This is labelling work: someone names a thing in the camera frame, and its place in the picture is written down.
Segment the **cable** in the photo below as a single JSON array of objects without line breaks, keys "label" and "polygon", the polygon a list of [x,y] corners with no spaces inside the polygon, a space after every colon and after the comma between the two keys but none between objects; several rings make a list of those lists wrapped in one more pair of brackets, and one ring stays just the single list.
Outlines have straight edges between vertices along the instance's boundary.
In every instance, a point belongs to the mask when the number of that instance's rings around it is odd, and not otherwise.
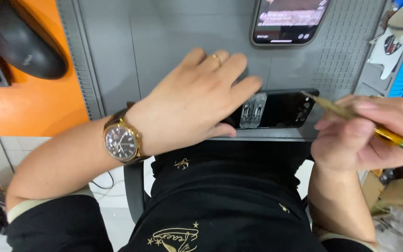
[{"label": "cable", "polygon": [[108,172],[108,174],[109,174],[109,176],[111,177],[111,181],[113,182],[113,185],[112,185],[112,186],[106,188],[106,187],[102,187],[102,186],[97,185],[97,183],[94,182],[94,181],[91,181],[91,183],[93,183],[94,185],[96,185],[96,186],[97,186],[98,188],[100,188],[100,189],[105,189],[105,190],[112,189],[112,188],[114,187],[114,178],[113,178],[113,176],[111,175],[110,172]]},{"label": "cable", "polygon": [[113,187],[114,187],[115,185],[119,184],[120,182],[125,182],[125,180],[119,180],[119,181],[117,181],[117,182],[116,182],[115,184],[113,184],[113,186],[112,186],[111,188],[109,188],[109,190],[108,190],[107,192],[105,192],[105,193],[100,193],[100,192],[92,192],[92,193],[102,195],[101,198],[96,199],[96,200],[101,200],[101,199],[103,199],[104,197],[121,197],[121,196],[126,196],[126,195],[107,195],[107,194],[113,189]]}]

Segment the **black phone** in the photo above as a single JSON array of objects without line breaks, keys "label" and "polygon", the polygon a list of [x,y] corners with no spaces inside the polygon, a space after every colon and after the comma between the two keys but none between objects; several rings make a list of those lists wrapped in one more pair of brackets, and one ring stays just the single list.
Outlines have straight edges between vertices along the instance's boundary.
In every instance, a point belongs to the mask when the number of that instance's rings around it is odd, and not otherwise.
[{"label": "black phone", "polygon": [[302,46],[315,38],[331,0],[256,0],[251,43]]},{"label": "black phone", "polygon": [[[302,89],[308,94],[318,96],[317,89]],[[309,116],[315,101],[300,93],[301,90],[274,90],[266,91],[266,102],[261,112],[260,123],[254,129],[285,129],[299,128],[304,125]],[[229,123],[236,129],[246,129],[243,125],[243,118],[247,114],[259,113],[259,108],[252,108],[248,111],[244,106],[238,108],[223,123]]]}]

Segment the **wristwatch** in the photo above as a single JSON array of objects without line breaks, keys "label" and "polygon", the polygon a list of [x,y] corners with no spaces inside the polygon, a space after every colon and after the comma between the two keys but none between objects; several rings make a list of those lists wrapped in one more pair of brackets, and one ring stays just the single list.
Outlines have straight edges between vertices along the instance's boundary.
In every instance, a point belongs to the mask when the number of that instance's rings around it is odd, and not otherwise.
[{"label": "wristwatch", "polygon": [[103,127],[105,149],[114,159],[126,165],[149,158],[141,153],[141,134],[125,120],[130,105],[115,113]]}]

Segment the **black mouse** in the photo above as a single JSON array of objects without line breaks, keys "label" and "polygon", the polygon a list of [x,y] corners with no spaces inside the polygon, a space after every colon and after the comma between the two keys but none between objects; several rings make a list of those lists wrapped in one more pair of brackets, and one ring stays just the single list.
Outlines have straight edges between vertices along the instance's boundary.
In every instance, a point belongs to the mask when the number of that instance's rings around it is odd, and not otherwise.
[{"label": "black mouse", "polygon": [[0,0],[0,56],[22,72],[42,79],[59,79],[67,72],[58,45],[14,0]]}]

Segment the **watch face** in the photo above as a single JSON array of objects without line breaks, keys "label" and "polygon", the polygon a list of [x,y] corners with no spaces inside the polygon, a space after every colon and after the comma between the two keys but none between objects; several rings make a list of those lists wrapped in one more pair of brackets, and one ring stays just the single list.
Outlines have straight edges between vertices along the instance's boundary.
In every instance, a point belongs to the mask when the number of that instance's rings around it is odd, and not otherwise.
[{"label": "watch face", "polygon": [[118,126],[107,129],[105,147],[111,156],[121,160],[131,158],[136,153],[137,148],[131,131]]}]

